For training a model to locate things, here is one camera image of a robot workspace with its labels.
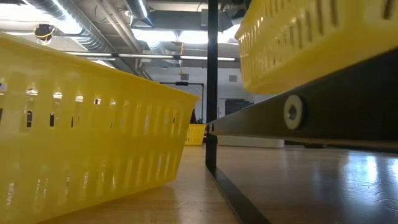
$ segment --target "ductwork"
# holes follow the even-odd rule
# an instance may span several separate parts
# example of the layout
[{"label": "ductwork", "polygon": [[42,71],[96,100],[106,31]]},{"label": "ductwork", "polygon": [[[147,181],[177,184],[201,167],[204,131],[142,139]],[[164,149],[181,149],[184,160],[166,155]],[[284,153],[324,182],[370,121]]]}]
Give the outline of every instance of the ductwork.
[{"label": "ductwork", "polygon": [[[154,26],[149,18],[149,5],[146,0],[126,0],[127,8],[135,20],[141,20],[150,26]],[[168,54],[162,42],[148,42],[148,47],[154,54]]]},{"label": "ductwork", "polygon": [[170,52],[164,47],[162,42],[148,42],[148,47],[150,51],[154,54],[169,54]]},{"label": "ductwork", "polygon": [[[90,52],[115,52],[112,45],[102,36],[98,29],[82,13],[73,1],[58,0],[23,0],[25,3],[34,6],[45,14],[49,14],[60,23],[79,25],[81,27],[80,35],[84,37],[74,37],[82,47]],[[114,67],[129,73],[135,73],[123,59],[110,62]]]}]

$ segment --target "white wall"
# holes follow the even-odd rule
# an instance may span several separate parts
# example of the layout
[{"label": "white wall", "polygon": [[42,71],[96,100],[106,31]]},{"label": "white wall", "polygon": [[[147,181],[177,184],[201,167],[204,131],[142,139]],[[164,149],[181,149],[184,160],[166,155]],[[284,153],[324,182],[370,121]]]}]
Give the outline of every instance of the white wall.
[{"label": "white wall", "polygon": [[[154,79],[155,82],[180,82],[180,72],[179,68],[159,68],[159,67],[149,67],[147,72]],[[204,120],[206,121],[206,98],[207,98],[207,69],[206,68],[184,68],[184,73],[189,74],[190,83],[204,83],[205,93],[204,93]],[[237,75],[238,82],[229,82],[229,75]],[[170,85],[173,88],[178,88],[182,91],[197,95],[200,100],[197,102],[195,112],[197,119],[201,118],[201,86],[175,86]],[[220,68],[218,70],[218,106],[219,106],[219,117],[225,115],[225,99],[244,99],[253,101],[254,95],[246,92],[243,89],[241,72],[239,69],[235,68]]]},{"label": "white wall", "polygon": [[254,103],[260,103],[270,97],[272,97],[273,95],[254,95]]}]

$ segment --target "black metal frame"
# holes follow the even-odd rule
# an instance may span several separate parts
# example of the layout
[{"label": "black metal frame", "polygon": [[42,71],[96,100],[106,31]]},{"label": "black metal frame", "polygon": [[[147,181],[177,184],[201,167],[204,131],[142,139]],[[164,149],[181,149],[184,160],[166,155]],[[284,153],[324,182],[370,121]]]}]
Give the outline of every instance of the black metal frame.
[{"label": "black metal frame", "polygon": [[[398,49],[217,119],[218,1],[209,0],[206,167],[241,223],[270,223],[217,168],[216,135],[398,149]],[[289,109],[294,98],[294,110]],[[291,125],[299,117],[299,122]]]},{"label": "black metal frame", "polygon": [[[218,0],[208,3],[208,61],[207,61],[207,122],[218,117]],[[262,213],[244,194],[217,168],[217,136],[207,126],[206,167],[212,174],[221,193],[241,223],[269,223]]]},{"label": "black metal frame", "polygon": [[[211,122],[211,134],[397,148],[398,49],[333,72]],[[301,125],[288,128],[284,106],[303,103]]]}]

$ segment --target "ceiling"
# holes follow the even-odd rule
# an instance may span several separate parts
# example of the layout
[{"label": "ceiling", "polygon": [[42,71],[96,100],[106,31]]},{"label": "ceiling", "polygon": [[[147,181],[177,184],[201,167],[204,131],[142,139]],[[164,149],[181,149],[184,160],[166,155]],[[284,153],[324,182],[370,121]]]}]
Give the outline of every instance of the ceiling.
[{"label": "ceiling", "polygon": [[[122,37],[118,34],[116,29],[111,23],[105,18],[102,11],[96,7],[96,3],[93,0],[73,0],[78,6],[82,13],[92,22],[92,24],[101,32],[101,35],[113,46],[117,52],[134,53],[131,48],[123,41]],[[130,17],[126,15],[126,3],[125,0],[109,0],[109,2],[118,11],[119,16],[124,20],[125,25],[130,27]],[[201,0],[147,0],[150,8],[157,11],[183,11],[183,12],[200,12],[202,9],[207,9],[206,1]],[[23,38],[36,42],[37,39],[33,35],[32,31],[40,23],[48,23],[48,21],[35,21],[24,18],[4,19],[0,16],[0,30],[11,31],[11,32],[24,32]],[[150,53],[148,45],[144,41],[138,41],[141,49],[144,53]],[[179,54],[181,51],[181,45],[173,42],[165,42],[165,48],[173,54]],[[69,37],[62,37],[62,35],[55,35],[49,44],[49,47],[62,50],[62,51],[85,51],[80,44],[76,43]],[[184,44],[183,55],[195,55],[195,56],[206,56],[207,55],[207,44]],[[220,57],[239,57],[239,46],[234,42],[232,44],[219,44],[219,56]],[[127,62],[134,64],[134,60],[128,60]],[[165,63],[162,60],[145,60],[144,65],[146,68],[150,67],[179,67],[179,63]],[[183,67],[192,68],[205,68],[207,61],[194,61],[186,60],[182,63]],[[220,68],[239,68],[239,62],[219,62]]]}]

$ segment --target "black metal post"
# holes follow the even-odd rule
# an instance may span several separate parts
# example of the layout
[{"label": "black metal post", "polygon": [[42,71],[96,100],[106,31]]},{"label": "black metal post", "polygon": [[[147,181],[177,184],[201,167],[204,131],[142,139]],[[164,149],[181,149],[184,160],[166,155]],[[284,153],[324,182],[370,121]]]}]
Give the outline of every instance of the black metal post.
[{"label": "black metal post", "polygon": [[335,71],[210,121],[210,134],[395,151],[397,61],[398,48]]},{"label": "black metal post", "polygon": [[[208,4],[208,36],[207,47],[207,119],[212,122],[217,119],[218,101],[218,0],[209,0]],[[206,137],[206,167],[214,172],[217,167],[217,136],[209,134]]]}]

